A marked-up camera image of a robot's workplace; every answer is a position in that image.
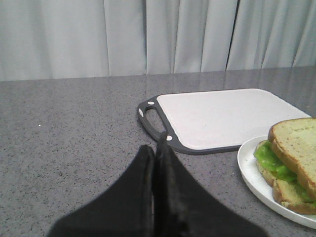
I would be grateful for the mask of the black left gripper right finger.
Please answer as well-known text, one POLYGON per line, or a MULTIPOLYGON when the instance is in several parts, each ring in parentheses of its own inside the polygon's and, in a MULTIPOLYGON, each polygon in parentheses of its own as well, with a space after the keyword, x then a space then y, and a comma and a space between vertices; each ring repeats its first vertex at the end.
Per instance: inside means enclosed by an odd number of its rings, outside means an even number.
POLYGON ((160 135, 154 165, 156 237, 265 237, 267 233, 229 210, 188 172, 160 135))

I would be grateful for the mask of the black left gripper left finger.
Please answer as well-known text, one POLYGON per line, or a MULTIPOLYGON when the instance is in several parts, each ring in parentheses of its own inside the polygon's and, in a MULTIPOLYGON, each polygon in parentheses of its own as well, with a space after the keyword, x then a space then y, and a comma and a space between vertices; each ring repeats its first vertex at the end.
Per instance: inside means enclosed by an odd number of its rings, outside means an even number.
POLYGON ((50 237, 151 237, 154 152, 140 147, 127 170, 98 198, 59 219, 50 237))

